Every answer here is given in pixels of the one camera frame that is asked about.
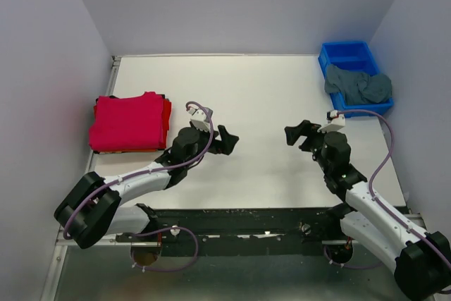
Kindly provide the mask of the grey-blue t shirt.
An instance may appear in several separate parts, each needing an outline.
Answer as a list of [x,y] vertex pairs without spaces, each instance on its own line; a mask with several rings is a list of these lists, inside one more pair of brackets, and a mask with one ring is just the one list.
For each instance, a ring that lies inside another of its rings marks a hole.
[[350,71],[330,64],[326,69],[324,90],[327,94],[341,94],[346,105],[382,104],[392,97],[390,78],[378,73]]

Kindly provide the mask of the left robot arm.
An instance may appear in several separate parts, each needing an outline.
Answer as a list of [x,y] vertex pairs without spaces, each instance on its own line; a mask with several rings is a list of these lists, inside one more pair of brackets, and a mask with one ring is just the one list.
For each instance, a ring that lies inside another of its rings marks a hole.
[[151,240],[156,234],[151,209],[143,204],[124,204],[177,185],[205,154],[229,155],[238,141],[238,136],[223,125],[212,132],[191,125],[182,128],[172,145],[144,168],[110,177],[94,171],[84,174],[54,212],[63,238],[74,240],[82,249],[115,233],[133,233],[141,241]]

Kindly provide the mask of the blue plastic bin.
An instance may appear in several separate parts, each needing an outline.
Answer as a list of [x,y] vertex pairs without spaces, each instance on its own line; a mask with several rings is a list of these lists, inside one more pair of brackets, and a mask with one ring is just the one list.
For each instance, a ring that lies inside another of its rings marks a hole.
[[381,73],[364,41],[326,42],[318,57],[325,79],[324,90],[334,109],[345,116],[365,116],[373,111],[380,115],[392,108],[392,83]]

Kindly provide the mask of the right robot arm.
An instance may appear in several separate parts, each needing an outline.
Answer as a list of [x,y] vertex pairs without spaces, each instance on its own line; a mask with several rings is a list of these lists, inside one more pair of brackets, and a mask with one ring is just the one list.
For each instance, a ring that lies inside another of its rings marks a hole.
[[339,125],[302,121],[284,129],[293,146],[300,137],[323,171],[327,188],[341,200],[340,213],[324,221],[326,234],[356,240],[387,267],[410,300],[450,292],[450,243],[440,232],[429,233],[384,200],[350,162],[351,147]]

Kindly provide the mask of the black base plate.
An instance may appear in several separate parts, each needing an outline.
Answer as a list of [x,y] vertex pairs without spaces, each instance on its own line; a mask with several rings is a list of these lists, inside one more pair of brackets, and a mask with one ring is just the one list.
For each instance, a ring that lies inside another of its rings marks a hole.
[[340,220],[352,208],[155,209],[139,238],[134,231],[116,236],[134,248],[160,242],[166,257],[236,257],[322,253],[324,241],[345,241]]

